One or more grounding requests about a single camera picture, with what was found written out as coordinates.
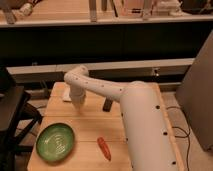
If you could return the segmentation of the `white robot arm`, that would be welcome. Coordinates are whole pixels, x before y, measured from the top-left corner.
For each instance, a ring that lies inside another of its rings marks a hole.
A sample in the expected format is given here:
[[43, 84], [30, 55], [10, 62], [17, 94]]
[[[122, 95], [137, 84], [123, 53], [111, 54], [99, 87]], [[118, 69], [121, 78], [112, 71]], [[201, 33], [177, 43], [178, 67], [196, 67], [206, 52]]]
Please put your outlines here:
[[84, 104], [87, 91], [120, 104], [133, 171], [179, 171], [160, 101], [148, 83], [91, 78], [83, 65], [68, 71], [64, 81], [75, 106]]

